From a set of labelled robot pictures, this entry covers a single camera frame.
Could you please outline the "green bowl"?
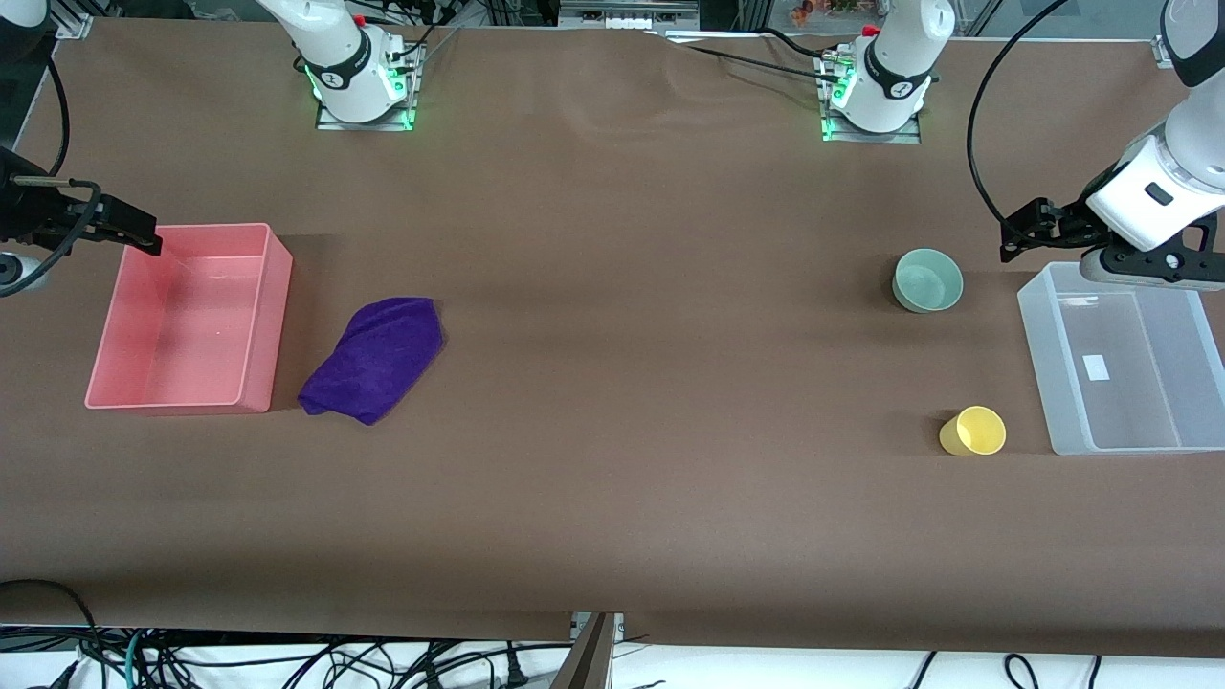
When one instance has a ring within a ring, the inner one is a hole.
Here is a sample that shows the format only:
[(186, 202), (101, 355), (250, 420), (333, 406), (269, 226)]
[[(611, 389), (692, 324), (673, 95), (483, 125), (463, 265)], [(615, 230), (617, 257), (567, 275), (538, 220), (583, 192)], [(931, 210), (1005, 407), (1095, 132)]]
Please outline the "green bowl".
[(932, 248), (918, 248), (898, 257), (892, 291), (911, 313), (944, 311), (957, 304), (967, 281), (953, 257)]

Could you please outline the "yellow cup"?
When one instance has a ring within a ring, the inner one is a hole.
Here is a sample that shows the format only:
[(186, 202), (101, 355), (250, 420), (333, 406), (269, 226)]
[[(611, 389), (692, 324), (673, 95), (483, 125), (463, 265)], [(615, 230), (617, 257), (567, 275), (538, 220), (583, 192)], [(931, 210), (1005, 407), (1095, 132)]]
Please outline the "yellow cup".
[(938, 443), (953, 456), (989, 456), (1007, 441), (1007, 428), (993, 409), (971, 406), (960, 409), (938, 432)]

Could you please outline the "purple cloth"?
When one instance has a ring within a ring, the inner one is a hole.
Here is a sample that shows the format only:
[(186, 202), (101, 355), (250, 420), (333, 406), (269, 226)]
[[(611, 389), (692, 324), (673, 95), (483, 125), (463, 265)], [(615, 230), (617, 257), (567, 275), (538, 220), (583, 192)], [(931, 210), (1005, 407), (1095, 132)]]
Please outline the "purple cloth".
[(310, 416), (337, 413), (375, 425), (412, 391), (441, 353), (434, 300), (394, 297), (360, 308), (296, 401)]

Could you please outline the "pink plastic bin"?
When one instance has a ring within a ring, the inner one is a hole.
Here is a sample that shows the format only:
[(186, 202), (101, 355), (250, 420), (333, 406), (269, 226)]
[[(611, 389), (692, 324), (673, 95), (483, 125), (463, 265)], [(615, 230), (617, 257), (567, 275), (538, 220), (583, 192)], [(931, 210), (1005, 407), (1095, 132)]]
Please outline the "pink plastic bin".
[(266, 223), (160, 226), (120, 256), (87, 409), (145, 417), (271, 409), (293, 257)]

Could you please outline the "clear plastic bin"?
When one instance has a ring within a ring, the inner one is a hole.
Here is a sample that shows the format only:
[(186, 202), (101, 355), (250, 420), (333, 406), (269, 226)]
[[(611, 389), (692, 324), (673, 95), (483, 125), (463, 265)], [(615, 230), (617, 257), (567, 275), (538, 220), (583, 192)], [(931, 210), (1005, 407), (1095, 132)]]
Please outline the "clear plastic bin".
[(1197, 292), (1051, 262), (1016, 299), (1055, 454), (1225, 451), (1225, 363)]

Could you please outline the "orange background items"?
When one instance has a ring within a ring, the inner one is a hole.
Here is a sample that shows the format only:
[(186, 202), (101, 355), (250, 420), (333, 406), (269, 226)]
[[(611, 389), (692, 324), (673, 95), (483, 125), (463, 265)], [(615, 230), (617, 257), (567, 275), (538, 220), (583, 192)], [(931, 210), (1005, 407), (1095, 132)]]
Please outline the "orange background items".
[(795, 0), (789, 17), (796, 28), (805, 28), (809, 25), (827, 21), (827, 18), (842, 18), (860, 10), (861, 0)]

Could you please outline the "wrinkled table cover sheet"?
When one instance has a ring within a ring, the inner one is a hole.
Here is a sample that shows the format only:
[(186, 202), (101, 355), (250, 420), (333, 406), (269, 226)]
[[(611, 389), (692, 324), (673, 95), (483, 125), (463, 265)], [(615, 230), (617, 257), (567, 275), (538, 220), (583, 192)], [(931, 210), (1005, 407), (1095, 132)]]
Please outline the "wrinkled table cover sheet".
[[(109, 18), (56, 51), (64, 170), (294, 257), (273, 409), (85, 405), (123, 249), (0, 300), (0, 580), (103, 625), (1225, 656), (1225, 454), (1054, 454), (964, 126), (826, 143), (804, 78), (660, 36), (470, 29), (412, 132), (323, 132), (277, 25)], [(898, 257), (964, 293), (902, 308)], [(445, 345), (375, 425), (299, 406), (353, 315)], [(993, 409), (1007, 441), (938, 432)]]

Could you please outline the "white power strip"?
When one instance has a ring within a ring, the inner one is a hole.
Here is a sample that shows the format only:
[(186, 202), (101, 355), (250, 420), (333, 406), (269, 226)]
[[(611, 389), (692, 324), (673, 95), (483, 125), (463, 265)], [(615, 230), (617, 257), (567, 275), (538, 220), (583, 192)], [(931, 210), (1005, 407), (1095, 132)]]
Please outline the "white power strip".
[(699, 31), (699, 0), (557, 0), (560, 28)]

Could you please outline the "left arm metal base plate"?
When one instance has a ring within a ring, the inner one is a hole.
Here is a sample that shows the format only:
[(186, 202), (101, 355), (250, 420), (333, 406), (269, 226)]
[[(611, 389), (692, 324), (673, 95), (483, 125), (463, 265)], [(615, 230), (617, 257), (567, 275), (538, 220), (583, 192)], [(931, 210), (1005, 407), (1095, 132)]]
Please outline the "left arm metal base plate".
[(921, 143), (919, 112), (930, 82), (915, 87), (900, 82), (894, 89), (882, 87), (858, 70), (855, 56), (826, 51), (813, 58), (813, 69), (831, 82), (817, 85), (821, 101), (821, 136), (826, 143)]

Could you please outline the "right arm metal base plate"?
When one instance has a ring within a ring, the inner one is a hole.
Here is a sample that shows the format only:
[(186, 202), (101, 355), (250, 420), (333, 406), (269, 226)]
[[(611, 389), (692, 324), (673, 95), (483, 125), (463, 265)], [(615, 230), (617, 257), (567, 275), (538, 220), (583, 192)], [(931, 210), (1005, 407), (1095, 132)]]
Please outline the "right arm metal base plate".
[(325, 131), (412, 131), (421, 87), (424, 48), (386, 33), (372, 40), (363, 70), (344, 80), (337, 71), (307, 66), (318, 101), (316, 129)]

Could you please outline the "metal table bracket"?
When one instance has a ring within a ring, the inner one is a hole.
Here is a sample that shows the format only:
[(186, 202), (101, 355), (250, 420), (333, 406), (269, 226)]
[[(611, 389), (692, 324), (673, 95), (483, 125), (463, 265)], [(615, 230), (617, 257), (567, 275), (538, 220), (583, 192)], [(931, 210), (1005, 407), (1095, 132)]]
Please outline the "metal table bracket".
[(622, 613), (575, 613), (577, 636), (548, 689), (609, 689), (612, 650), (624, 641)]

